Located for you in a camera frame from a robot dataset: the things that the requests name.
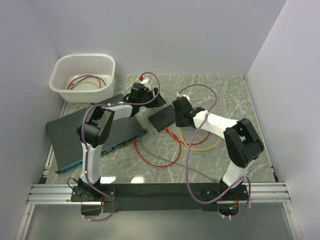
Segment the small black switch box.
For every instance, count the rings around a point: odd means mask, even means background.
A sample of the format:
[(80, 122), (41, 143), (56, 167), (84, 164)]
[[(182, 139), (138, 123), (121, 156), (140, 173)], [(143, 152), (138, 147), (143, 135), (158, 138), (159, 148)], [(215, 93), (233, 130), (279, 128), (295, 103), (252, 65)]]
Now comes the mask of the small black switch box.
[(176, 122), (175, 108), (170, 104), (148, 117), (148, 121), (159, 133)]

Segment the large black network switch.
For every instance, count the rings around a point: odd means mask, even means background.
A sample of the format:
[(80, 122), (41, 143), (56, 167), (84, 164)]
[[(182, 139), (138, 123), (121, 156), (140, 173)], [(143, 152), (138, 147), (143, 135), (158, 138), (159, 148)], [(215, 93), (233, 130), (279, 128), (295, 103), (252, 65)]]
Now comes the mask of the large black network switch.
[[(66, 173), (83, 161), (83, 148), (77, 127), (80, 125), (86, 110), (81, 109), (46, 124), (46, 129), (56, 159), (57, 174)], [(104, 143), (101, 154), (105, 155), (132, 139), (143, 137), (146, 129), (135, 117), (113, 121), (110, 134)]]

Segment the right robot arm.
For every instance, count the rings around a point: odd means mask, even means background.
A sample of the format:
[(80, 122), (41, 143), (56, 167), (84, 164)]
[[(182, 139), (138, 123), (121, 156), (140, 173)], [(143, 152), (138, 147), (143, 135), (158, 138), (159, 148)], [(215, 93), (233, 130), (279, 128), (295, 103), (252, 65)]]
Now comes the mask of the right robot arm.
[(225, 118), (208, 110), (193, 108), (189, 99), (180, 96), (172, 102), (175, 122), (178, 128), (192, 127), (195, 129), (186, 154), (185, 163), (189, 164), (192, 144), (200, 130), (224, 139), (230, 164), (220, 180), (220, 194), (214, 198), (232, 199), (238, 193), (238, 186), (246, 177), (252, 161), (256, 160), (265, 150), (265, 146), (253, 124), (247, 118), (234, 120)]

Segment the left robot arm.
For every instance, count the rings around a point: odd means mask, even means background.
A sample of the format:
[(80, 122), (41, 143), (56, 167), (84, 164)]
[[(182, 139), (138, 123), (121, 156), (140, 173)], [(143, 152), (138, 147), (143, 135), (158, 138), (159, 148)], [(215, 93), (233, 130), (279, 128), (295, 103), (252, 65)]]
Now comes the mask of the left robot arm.
[(77, 186), (84, 197), (95, 201), (102, 194), (100, 189), (100, 154), (102, 146), (110, 135), (113, 122), (135, 116), (141, 107), (158, 108), (166, 101), (160, 94), (160, 87), (150, 88), (147, 83), (134, 83), (130, 93), (117, 103), (94, 104), (90, 106), (77, 129), (80, 137), (83, 159)]

